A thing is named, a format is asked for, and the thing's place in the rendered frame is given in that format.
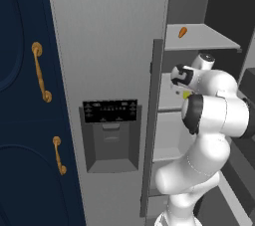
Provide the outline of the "short navy cupboard door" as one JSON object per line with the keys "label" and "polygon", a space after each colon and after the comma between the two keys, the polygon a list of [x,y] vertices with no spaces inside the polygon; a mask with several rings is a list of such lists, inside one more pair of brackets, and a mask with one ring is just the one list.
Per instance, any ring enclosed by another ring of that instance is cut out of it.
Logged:
{"label": "short navy cupboard door", "polygon": [[86,226],[69,144],[60,120],[0,124],[0,226]]}

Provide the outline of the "white fridge drawer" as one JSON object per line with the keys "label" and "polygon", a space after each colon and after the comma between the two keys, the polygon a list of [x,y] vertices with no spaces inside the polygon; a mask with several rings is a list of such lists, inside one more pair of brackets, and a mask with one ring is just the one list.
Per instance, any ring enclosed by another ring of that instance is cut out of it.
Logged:
{"label": "white fridge drawer", "polygon": [[183,156],[194,143],[181,120],[181,113],[160,113],[157,116],[153,160],[169,160]]}

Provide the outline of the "grey fridge door with dispenser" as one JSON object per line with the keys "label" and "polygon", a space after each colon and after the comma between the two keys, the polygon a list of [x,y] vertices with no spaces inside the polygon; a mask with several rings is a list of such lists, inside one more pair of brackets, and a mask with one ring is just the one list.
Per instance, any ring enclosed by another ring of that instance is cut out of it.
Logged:
{"label": "grey fridge door with dispenser", "polygon": [[144,226],[141,170],[86,170],[79,107],[136,99],[148,105],[154,40],[167,0],[50,0],[87,226]]}

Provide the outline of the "grey fridge shelf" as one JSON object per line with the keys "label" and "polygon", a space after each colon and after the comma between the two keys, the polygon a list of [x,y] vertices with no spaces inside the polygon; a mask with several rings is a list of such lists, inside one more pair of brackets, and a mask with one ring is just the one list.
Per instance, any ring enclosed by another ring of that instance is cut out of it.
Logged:
{"label": "grey fridge shelf", "polygon": [[[186,34],[178,38],[182,27]],[[165,51],[236,49],[241,47],[205,24],[169,24],[166,28]]]}

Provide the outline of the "tall navy cupboard door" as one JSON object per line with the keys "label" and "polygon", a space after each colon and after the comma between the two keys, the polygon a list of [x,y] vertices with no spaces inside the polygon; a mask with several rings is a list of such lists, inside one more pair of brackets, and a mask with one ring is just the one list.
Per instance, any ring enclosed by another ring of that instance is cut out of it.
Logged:
{"label": "tall navy cupboard door", "polygon": [[[50,103],[39,88],[34,42],[43,48],[38,60]],[[0,121],[43,120],[68,122],[50,0],[0,0]]]}

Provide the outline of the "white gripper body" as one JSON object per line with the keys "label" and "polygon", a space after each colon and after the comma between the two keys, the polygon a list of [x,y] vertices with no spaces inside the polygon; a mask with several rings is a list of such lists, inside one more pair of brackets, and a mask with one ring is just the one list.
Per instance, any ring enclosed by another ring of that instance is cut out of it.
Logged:
{"label": "white gripper body", "polygon": [[178,94],[191,93],[191,89],[186,88],[186,87],[181,87],[181,86],[176,86],[176,85],[171,84],[170,88],[172,91],[174,91],[175,93],[178,93]]}

